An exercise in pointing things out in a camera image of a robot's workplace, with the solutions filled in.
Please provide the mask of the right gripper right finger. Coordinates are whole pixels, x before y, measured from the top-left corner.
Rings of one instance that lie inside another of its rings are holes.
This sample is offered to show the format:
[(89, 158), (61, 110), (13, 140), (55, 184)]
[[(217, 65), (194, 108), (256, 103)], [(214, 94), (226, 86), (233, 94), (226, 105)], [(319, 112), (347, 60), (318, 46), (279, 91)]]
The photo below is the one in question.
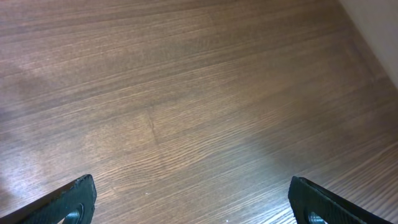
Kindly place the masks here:
[(292, 177), (288, 199), (298, 224), (392, 224), (304, 177)]

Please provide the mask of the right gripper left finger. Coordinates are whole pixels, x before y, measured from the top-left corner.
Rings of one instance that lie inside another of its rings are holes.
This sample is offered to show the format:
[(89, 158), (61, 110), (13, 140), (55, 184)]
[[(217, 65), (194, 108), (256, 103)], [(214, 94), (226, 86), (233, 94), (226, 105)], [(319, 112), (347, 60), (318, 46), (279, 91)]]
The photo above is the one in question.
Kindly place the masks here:
[(93, 176), (85, 174), (40, 199), (1, 218), (8, 224), (86, 223), (95, 212)]

